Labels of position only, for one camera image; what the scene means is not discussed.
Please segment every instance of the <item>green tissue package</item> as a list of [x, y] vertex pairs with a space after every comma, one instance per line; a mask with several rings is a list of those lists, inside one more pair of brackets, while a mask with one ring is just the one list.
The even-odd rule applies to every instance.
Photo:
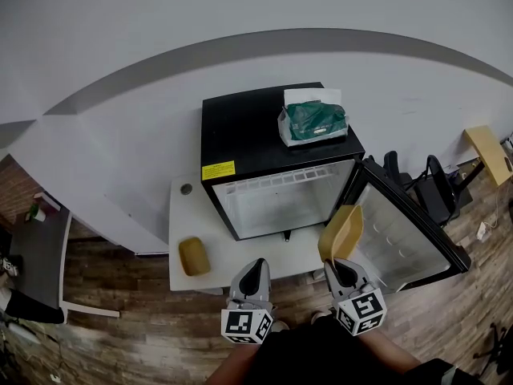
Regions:
[[347, 135], [344, 108], [319, 100], [284, 107], [278, 118], [278, 127], [287, 147]]

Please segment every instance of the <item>mini fridge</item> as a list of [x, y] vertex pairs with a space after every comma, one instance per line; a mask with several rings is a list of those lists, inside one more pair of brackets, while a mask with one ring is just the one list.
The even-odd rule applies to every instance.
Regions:
[[202, 185], [236, 240], [326, 224], [338, 208], [361, 205], [364, 230], [349, 257], [383, 291], [447, 278], [471, 260], [410, 196], [365, 159], [355, 132], [287, 148], [277, 118], [287, 88], [246, 91], [205, 100], [202, 110]]

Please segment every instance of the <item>office chair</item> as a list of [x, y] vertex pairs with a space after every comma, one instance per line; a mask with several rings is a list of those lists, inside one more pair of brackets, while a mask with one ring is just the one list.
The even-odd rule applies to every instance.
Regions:
[[492, 363], [497, 363], [498, 375], [509, 371], [511, 364], [513, 363], [513, 330], [511, 328], [509, 330], [506, 330], [504, 327], [501, 328], [501, 335], [499, 338], [497, 326], [492, 323], [490, 324], [490, 328], [494, 330], [494, 346], [488, 352], [474, 354], [474, 359], [479, 359], [489, 355], [487, 364], [481, 373], [476, 374], [477, 378], [481, 378]]
[[383, 164], [389, 178], [408, 191], [412, 187], [417, 195], [418, 203], [431, 218], [440, 226], [459, 216], [459, 190], [453, 187], [443, 171], [442, 165], [435, 156], [428, 156], [426, 170], [415, 180], [398, 168], [398, 154], [395, 151], [385, 154]]

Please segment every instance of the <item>open fridge door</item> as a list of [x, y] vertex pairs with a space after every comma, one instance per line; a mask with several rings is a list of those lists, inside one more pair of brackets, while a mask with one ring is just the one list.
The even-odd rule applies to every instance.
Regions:
[[383, 293], [413, 288], [468, 271], [471, 260], [408, 194], [372, 160], [357, 170], [342, 198], [360, 205], [363, 233], [350, 254]]

